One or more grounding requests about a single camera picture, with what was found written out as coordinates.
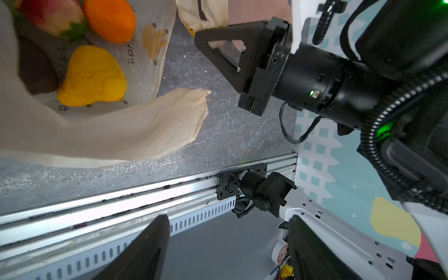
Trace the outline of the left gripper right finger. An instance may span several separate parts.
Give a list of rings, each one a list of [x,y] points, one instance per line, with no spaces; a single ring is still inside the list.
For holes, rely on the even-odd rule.
[[[297,215],[289,221],[288,246],[296,280],[360,279]]]

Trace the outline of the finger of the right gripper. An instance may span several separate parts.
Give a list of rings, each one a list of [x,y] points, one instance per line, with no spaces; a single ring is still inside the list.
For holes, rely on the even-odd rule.
[[[219,70],[238,93],[247,93],[261,61],[267,21],[234,24],[198,31],[196,48]]]

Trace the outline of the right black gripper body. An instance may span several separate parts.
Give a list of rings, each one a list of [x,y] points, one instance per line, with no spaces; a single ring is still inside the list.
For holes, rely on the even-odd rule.
[[[301,43],[289,52],[288,22],[272,18],[260,36],[259,63],[243,90],[239,107],[262,115],[270,97],[337,123],[340,130],[359,130],[368,113],[385,96],[385,79],[361,63]]]

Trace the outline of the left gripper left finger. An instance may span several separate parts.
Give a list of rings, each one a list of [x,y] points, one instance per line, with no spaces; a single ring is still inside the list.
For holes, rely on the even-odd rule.
[[[156,217],[96,280],[159,280],[170,238],[167,215]]]

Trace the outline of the orange tangerine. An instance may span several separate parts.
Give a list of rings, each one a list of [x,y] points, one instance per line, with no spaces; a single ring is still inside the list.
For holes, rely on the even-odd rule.
[[[137,19],[126,0],[86,0],[84,12],[90,28],[114,44],[125,44],[135,34]]]

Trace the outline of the yellow mango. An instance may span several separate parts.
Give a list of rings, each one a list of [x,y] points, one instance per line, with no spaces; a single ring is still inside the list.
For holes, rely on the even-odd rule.
[[[72,53],[57,98],[64,106],[84,107],[97,102],[123,101],[127,78],[108,51],[82,45]]]

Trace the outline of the translucent cream plastic bag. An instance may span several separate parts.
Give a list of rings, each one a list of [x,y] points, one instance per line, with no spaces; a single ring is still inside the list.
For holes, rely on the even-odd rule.
[[[57,168],[100,168],[137,160],[155,160],[193,142],[208,115],[205,89],[177,88],[158,96],[168,42],[176,18],[190,33],[224,27],[227,1],[133,1],[137,32],[127,45],[107,43],[107,50],[127,78],[123,101],[99,101],[70,107],[55,93],[33,96],[21,81],[21,31],[53,63],[62,60],[64,43],[28,24],[14,28],[1,5],[1,156]]]

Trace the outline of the pink-yellow peach with leaves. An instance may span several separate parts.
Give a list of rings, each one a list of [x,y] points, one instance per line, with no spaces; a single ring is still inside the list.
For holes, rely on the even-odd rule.
[[[82,39],[88,26],[78,1],[28,0],[19,10],[35,27],[71,43]]]

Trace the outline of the dark purple fruit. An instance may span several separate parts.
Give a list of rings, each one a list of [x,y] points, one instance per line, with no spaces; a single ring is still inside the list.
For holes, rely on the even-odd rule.
[[[51,93],[59,79],[48,55],[35,42],[19,37],[19,76],[32,95]]]

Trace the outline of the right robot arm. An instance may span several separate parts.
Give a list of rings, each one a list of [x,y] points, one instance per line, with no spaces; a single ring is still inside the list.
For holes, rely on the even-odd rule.
[[[262,115],[271,97],[360,131],[358,152],[424,232],[437,262],[409,257],[322,210],[293,181],[263,166],[220,175],[218,197],[240,191],[284,220],[296,280],[445,280],[448,277],[448,3],[387,1],[355,44],[346,21],[343,57],[322,50],[346,1],[294,1],[279,18],[196,33],[195,45]]]

